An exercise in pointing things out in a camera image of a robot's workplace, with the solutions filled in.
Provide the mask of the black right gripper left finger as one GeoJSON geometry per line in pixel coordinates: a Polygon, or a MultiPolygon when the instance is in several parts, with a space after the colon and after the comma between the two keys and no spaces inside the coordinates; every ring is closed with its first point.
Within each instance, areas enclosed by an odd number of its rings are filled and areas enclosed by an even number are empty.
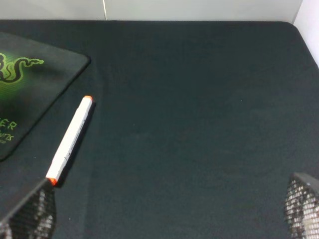
{"type": "Polygon", "coordinates": [[[47,178],[27,186],[0,211],[2,239],[51,239],[55,227],[55,191],[47,178]]]}

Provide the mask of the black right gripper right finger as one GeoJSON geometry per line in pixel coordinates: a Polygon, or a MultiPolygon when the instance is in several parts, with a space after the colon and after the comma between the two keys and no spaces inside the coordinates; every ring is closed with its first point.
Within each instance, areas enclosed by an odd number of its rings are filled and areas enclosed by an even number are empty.
{"type": "Polygon", "coordinates": [[[305,174],[293,173],[284,202],[285,222],[293,239],[319,237],[319,181],[305,174]]]}

